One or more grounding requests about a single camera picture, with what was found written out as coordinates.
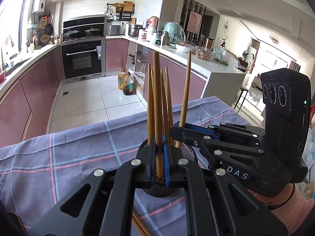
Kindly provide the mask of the pink sleeve forearm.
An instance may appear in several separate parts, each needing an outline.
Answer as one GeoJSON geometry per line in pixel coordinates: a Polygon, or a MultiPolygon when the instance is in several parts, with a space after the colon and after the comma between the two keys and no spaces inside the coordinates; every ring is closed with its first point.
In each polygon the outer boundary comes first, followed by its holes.
{"type": "Polygon", "coordinates": [[[294,184],[272,198],[268,209],[286,226],[289,235],[314,235],[314,199],[303,197],[294,184]]]}

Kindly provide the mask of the person's right hand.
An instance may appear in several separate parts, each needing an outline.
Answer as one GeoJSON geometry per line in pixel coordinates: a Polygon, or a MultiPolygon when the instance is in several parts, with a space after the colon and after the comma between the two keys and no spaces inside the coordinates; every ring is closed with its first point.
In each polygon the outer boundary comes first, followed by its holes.
{"type": "Polygon", "coordinates": [[[267,206],[268,209],[273,210],[284,205],[293,195],[295,191],[294,184],[290,183],[279,193],[276,197],[266,197],[254,191],[248,190],[255,198],[263,205],[267,206]]]}

